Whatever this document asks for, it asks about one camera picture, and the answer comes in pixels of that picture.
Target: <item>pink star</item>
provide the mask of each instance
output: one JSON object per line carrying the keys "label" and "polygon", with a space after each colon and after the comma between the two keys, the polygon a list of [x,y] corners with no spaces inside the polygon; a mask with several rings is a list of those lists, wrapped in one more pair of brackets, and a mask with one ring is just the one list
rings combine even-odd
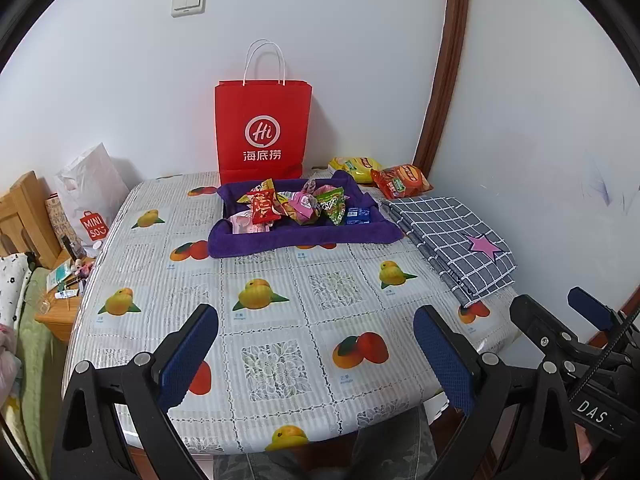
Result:
{"label": "pink star", "polygon": [[471,242],[471,247],[469,247],[469,251],[472,253],[484,253],[489,258],[491,258],[495,263],[495,253],[503,253],[504,251],[500,247],[496,247],[493,245],[486,237],[486,235],[482,235],[479,238],[474,238],[473,236],[466,235]]}

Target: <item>person's leg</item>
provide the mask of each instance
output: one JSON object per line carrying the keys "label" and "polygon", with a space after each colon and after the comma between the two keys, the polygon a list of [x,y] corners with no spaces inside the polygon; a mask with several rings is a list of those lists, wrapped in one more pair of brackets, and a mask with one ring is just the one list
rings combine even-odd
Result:
{"label": "person's leg", "polygon": [[220,455],[213,460],[214,480],[304,480],[293,453],[288,450],[265,453]]}
{"label": "person's leg", "polygon": [[349,479],[421,480],[437,459],[420,405],[358,432]]}

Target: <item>wooden nightstand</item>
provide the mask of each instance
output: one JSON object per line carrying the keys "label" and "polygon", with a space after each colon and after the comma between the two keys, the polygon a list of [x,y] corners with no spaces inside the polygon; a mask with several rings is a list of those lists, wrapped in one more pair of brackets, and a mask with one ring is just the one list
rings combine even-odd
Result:
{"label": "wooden nightstand", "polygon": [[[66,250],[63,250],[54,264],[54,269],[65,260],[68,260],[68,258],[69,254]],[[72,285],[70,288],[78,288],[78,285]],[[49,311],[46,314],[36,314],[34,318],[36,321],[46,325],[52,334],[60,339],[60,341],[68,344],[69,339],[71,339],[71,329],[76,320],[76,314],[78,314],[82,297],[78,295],[66,300],[57,300],[54,297],[55,293],[56,289],[54,288],[45,295],[46,300],[49,301],[51,305]]]}

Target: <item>fruit print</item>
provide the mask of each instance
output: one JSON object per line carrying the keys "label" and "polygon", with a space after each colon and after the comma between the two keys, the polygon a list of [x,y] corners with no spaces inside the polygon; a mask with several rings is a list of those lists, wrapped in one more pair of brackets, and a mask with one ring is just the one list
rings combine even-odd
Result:
{"label": "fruit print", "polygon": [[356,346],[357,340],[356,336],[350,335],[334,348],[331,357],[338,368],[348,370],[362,362],[364,356]]}
{"label": "fruit print", "polygon": [[186,260],[189,256],[191,256],[189,254],[189,248],[192,245],[193,245],[193,242],[187,242],[185,244],[182,244],[177,249],[174,249],[173,251],[171,251],[171,254],[169,254],[169,259],[172,262],[181,262],[183,260]]}
{"label": "fruit print", "polygon": [[389,351],[385,340],[375,332],[365,332],[356,341],[356,347],[367,360],[375,364],[382,364],[389,359]]}
{"label": "fruit print", "polygon": [[464,324],[473,323],[476,320],[476,316],[487,317],[489,314],[491,314],[491,311],[482,301],[476,301],[467,307],[461,306],[458,309],[458,317]]}
{"label": "fruit print", "polygon": [[209,248],[206,240],[199,240],[197,242],[187,242],[180,247],[175,248],[169,254],[169,259],[172,262],[181,262],[187,258],[193,258],[194,260],[204,260],[209,257]]}
{"label": "fruit print", "polygon": [[247,282],[244,286],[244,290],[238,294],[238,302],[233,307],[233,310],[239,310],[241,308],[258,310],[260,308],[265,308],[271,303],[281,301],[289,300],[273,292],[271,290],[271,285],[269,285],[267,280],[254,278],[250,282]]}
{"label": "fruit print", "polygon": [[217,190],[215,186],[195,187],[187,192],[187,196],[213,195]]}
{"label": "fruit print", "polygon": [[308,444],[309,439],[304,431],[297,426],[287,424],[273,432],[271,443],[264,448],[265,451],[276,451],[277,449],[285,449],[286,447],[303,446]]}
{"label": "fruit print", "polygon": [[364,359],[382,364],[389,359],[389,350],[385,340],[375,332],[365,332],[360,336],[350,335],[334,348],[334,364],[338,368],[348,369],[359,365]]}
{"label": "fruit print", "polygon": [[[335,249],[338,246],[338,244],[321,244],[320,247],[322,247],[323,249]],[[315,247],[315,245],[296,245],[297,248],[299,249],[313,249]]]}
{"label": "fruit print", "polygon": [[189,248],[189,254],[194,260],[204,260],[209,257],[209,250],[207,249],[207,241],[200,240],[192,244]]}
{"label": "fruit print", "polygon": [[189,385],[189,391],[195,395],[206,395],[211,391],[211,368],[206,361],[201,362]]}
{"label": "fruit print", "polygon": [[138,221],[132,229],[135,229],[136,227],[150,227],[153,224],[164,224],[164,220],[158,218],[158,209],[150,209],[144,213],[140,218],[138,218]]}
{"label": "fruit print", "polygon": [[392,260],[386,260],[380,264],[380,288],[387,288],[389,285],[402,285],[406,280],[417,278],[413,274],[402,272],[402,269]]}
{"label": "fruit print", "polygon": [[107,298],[98,314],[105,312],[112,316],[122,316],[127,312],[140,312],[140,309],[133,303],[133,290],[127,287],[116,290],[112,296]]}

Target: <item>white bag handle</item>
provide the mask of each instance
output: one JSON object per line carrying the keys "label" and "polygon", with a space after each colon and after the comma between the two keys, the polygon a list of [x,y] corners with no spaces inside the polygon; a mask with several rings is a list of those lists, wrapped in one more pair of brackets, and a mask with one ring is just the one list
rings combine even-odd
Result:
{"label": "white bag handle", "polygon": [[[262,38],[261,40],[255,40],[251,45],[249,45],[249,49],[246,51],[246,56],[244,56],[244,68],[245,69],[249,65],[249,53],[251,52],[251,47],[254,46],[256,43],[259,43],[261,41],[266,41],[267,43],[269,43],[271,40],[267,40],[266,38]],[[280,77],[280,70],[281,69],[282,69],[282,65],[280,63],[280,56],[278,56],[278,77]]]}
{"label": "white bag handle", "polygon": [[[254,46],[254,44],[258,43],[259,41],[264,41],[264,43],[261,43],[260,45],[258,45],[257,47],[254,48],[254,51],[251,53],[251,55],[249,56],[249,52],[251,50],[251,47]],[[286,75],[287,75],[287,64],[284,61],[284,55],[282,54],[282,51],[280,49],[280,47],[273,43],[273,41],[269,41],[269,40],[255,40],[250,46],[249,46],[249,50],[247,51],[246,55],[248,56],[248,58],[245,57],[246,59],[246,63],[244,65],[244,75],[242,76],[242,86],[246,85],[246,71],[249,70],[249,64],[251,63],[251,59],[254,56],[254,54],[256,52],[258,52],[258,50],[260,50],[262,47],[264,47],[265,45],[273,45],[277,50],[278,50],[278,84],[280,83],[280,67],[282,67],[282,85],[284,86],[286,84]]]}

